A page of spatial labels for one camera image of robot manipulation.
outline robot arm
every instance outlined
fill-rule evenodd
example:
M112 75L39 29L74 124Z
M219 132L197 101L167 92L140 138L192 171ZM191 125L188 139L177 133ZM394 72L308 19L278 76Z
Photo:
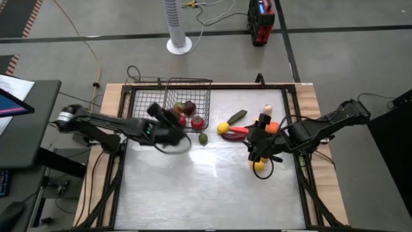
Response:
M62 109L54 123L61 133L77 131L99 141L108 153L119 151L120 137L107 134L99 128L123 133L140 145L149 146L156 143L175 146L185 137L185 132L173 112L162 109L157 103L153 103L147 112L158 121L143 118L119 119L88 111L80 105L70 105Z
M337 110L318 119L305 119L284 128L280 128L280 125L279 131L273 135L265 131L266 125L270 123L270 117L262 113L259 121L249 129L248 159L259 162L260 158L272 158L274 161L281 162L279 157L273 155L296 151L312 153L322 139L331 137L345 126L366 124L369 119L370 112L363 104L360 101L350 100L343 102Z

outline wooden table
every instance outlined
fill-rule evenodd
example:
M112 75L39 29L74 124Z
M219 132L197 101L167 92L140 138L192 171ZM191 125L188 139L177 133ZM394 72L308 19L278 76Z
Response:
M212 84L219 85L219 84L228 84L228 83L212 83ZM242 84L251 84L251 83L236 83L236 84L242 85ZM290 83L267 83L267 84L290 84ZM297 91L297 98L299 101L301 115L311 117L311 118L320 117L321 112L319 111L319 105L317 103L315 88L313 84L299 83L299 84L294 84L294 85ZM120 98L121 98L122 86L123 84L108 84L106 86L106 91L104 93L102 107L100 109L101 113L117 117L119 104L120 104ZM290 110L293 114L294 108L293 108L292 98L289 97L288 99L289 99ZM320 145L318 150L324 153L325 155L329 156L330 158L332 157L330 154L329 146ZM91 199L91 209L90 209L91 211L102 196L102 190L103 190L104 180L106 177L106 170L108 166L109 156L108 155L102 156L100 160L98 161L98 163L95 164L97 157L100 155L101 152L102 152L102 148L100 146L94 146L91 149L91 153L89 157L89 164L88 164L88 171L87 171L87 176L86 176L87 178L86 202L83 202L84 187L85 187L83 183L83 188L80 194L80 200L79 200L79 204L77 206L77 211L75 215L75 222L80 217L80 212L82 211L82 207L84 203L85 203L84 212L81 215L79 223L81 223L88 215L87 212L89 208L88 207L89 200ZM114 174L116 173L117 164L118 164L118 161L115 161L115 164L114 164L115 166L113 167L113 171L112 171L112 174L113 174L112 178L114 177ZM94 165L96 165L96 168L95 168L95 174L93 177L93 194L90 197L91 173L92 173ZM322 199L326 207L335 215L337 220L339 220L343 224L348 224L348 219L346 217L346 212L345 212L345 208L344 208L343 201L342 201L341 191L339 189L339 183L337 181L336 172L333 168L333 165L326 159L314 153L312 157L312 167L313 167L313 173L314 173L315 182L317 186L317 192L318 192L319 197ZM311 223L313 225L316 225L317 222L316 222L313 202L307 194L306 196L308 199ZM109 218L110 218L110 213L111 213L112 202L113 202L113 195L111 196L111 198L108 200L106 204L106 209L105 209L104 219L103 219L103 226L109 225Z

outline monitor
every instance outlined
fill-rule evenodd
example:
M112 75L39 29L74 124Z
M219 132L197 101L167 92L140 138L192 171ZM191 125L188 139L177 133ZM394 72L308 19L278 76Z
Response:
M34 108L0 88L0 118L34 113Z

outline concrete floor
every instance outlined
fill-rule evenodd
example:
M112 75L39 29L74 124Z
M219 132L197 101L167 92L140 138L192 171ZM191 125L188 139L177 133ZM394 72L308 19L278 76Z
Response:
M59 1L82 35L165 33L161 0ZM237 0L235 12L247 11ZM282 0L288 28L381 26L410 24L408 0ZM207 17L221 14L230 1L205 8ZM197 9L185 9L187 31L199 31ZM274 28L279 28L278 20ZM246 17L234 16L207 28L244 30ZM45 0L30 37L73 37L75 33L52 0ZM322 113L362 92L399 96L412 86L412 30L290 34L302 82L315 84ZM177 57L165 49L167 39L93 41L102 65L102 86L124 82L126 68L137 65L142 75L199 77L215 82L254 81L261 72L268 82L293 82L281 34L254 48L248 35L209 36L189 55ZM91 99L97 67L82 42L0 44L0 54L19 54L15 75L29 80L60 79L62 92ZM365 96L374 117L386 111L384 99ZM51 119L76 101L60 96ZM79 147L70 136L49 128L43 143L58 148ZM411 231L412 219L365 126L345 128L331 143L333 159L350 225L364 229Z

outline red power tool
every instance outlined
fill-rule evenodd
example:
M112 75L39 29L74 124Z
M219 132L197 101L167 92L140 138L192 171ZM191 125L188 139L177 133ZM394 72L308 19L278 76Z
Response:
M270 0L250 0L247 21L252 44L254 46L265 45L275 23L272 2Z

